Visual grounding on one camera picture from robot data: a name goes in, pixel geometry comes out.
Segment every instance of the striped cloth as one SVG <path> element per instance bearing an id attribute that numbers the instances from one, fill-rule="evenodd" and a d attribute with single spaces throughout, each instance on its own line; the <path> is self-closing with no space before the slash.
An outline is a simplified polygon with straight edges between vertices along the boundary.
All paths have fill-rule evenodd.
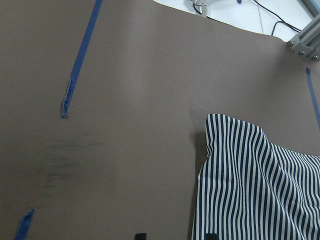
<path id="1" fill-rule="evenodd" d="M 193 240 L 320 240 L 320 157 L 268 141 L 253 124 L 206 121 Z"/>

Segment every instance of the blue tape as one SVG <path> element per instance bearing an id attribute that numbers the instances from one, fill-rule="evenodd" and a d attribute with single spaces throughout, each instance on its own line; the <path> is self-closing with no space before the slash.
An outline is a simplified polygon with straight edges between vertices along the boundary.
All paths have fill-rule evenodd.
<path id="1" fill-rule="evenodd" d="M 318 121 L 318 126 L 319 126 L 319 130 L 320 130 L 320 112 L 319 112 L 319 107 L 318 107 L 318 103 L 317 103 L 317 99 L 316 99 L 316 95 L 315 95 L 315 91 L 314 91 L 314 86 L 312 84 L 311 70 L 308 67 L 306 68 L 306 79 L 308 81 L 312 104 L 313 104 L 315 116 Z"/>
<path id="2" fill-rule="evenodd" d="M 92 33 L 94 31 L 95 28 L 95 24 L 98 18 L 98 14 L 99 14 L 99 10 L 101 7 L 103 0 L 96 0 L 92 13 L 91 13 L 91 17 L 89 20 L 89 23 L 86 27 L 83 39 L 82 39 L 82 43 L 78 52 L 78 55 L 76 56 L 72 71 L 71 71 L 71 75 L 70 75 L 70 80 L 68 83 L 68 87 L 66 89 L 66 95 L 64 97 L 64 100 L 62 102 L 62 118 L 66 118 L 67 117 L 67 113 L 68 113 L 68 108 L 70 105 L 70 101 L 72 99 L 72 95 L 74 93 L 76 84 L 77 84 L 77 80 L 79 77 L 79 73 L 82 67 L 82 63 L 84 62 L 85 56 L 86 56 L 86 52 L 89 46 L 89 42 L 92 36 Z"/>
<path id="3" fill-rule="evenodd" d="M 25 240 L 32 221 L 35 210 L 32 209 L 20 221 L 14 240 Z"/>

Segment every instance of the blue object on floor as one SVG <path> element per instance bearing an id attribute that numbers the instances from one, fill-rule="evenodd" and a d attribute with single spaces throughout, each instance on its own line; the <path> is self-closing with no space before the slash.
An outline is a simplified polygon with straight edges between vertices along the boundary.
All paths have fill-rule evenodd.
<path id="1" fill-rule="evenodd" d="M 87 49 L 89 46 L 89 42 L 90 42 L 92 33 L 94 31 L 94 28 L 95 28 L 95 24 L 96 24 L 96 21 L 98 18 L 98 14 L 99 14 L 99 10 L 100 10 L 102 1 L 103 0 L 96 0 L 95 1 L 89 23 L 86 27 L 78 55 L 76 56 L 76 59 L 75 59 L 75 62 L 74 62 L 74 65 L 73 65 L 73 68 L 71 71 L 70 80 L 68 83 L 68 87 L 66 89 L 66 95 L 65 95 L 64 100 L 62 102 L 61 116 L 63 119 L 65 119 L 67 117 L 70 101 L 72 99 L 72 95 L 74 93 L 74 90 L 75 90 L 75 87 L 77 84 L 77 80 L 78 80 L 79 73 L 80 73 L 80 70 L 82 67 L 82 63 L 84 62 L 86 52 L 87 52 Z"/>
<path id="2" fill-rule="evenodd" d="M 319 107 L 318 107 L 318 103 L 317 103 L 317 99 L 316 99 L 316 95 L 315 95 L 314 86 L 312 84 L 311 70 L 308 67 L 306 68 L 306 79 L 308 81 L 308 86 L 309 86 L 309 91 L 310 91 L 310 95 L 311 95 L 311 99 L 312 99 L 314 113 L 315 113 L 315 116 L 316 116 L 316 119 L 318 122 L 318 126 L 319 126 L 319 130 L 320 130 L 320 112 L 319 112 Z"/>
<path id="3" fill-rule="evenodd" d="M 32 221 L 35 210 L 32 209 L 20 221 L 14 240 L 25 240 Z"/>

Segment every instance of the white floor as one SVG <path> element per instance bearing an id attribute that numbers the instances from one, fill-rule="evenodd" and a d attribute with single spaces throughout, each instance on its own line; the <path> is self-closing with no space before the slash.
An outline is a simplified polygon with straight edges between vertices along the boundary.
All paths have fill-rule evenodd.
<path id="1" fill-rule="evenodd" d="M 192 0 L 154 0 L 163 5 L 197 14 Z M 301 0 L 259 0 L 261 5 L 278 14 L 287 23 L 303 29 L 314 17 Z M 253 0 L 207 0 L 208 16 L 251 32 L 271 35 L 278 19 Z M 289 41 L 296 32 L 282 23 L 276 25 L 274 36 Z"/>

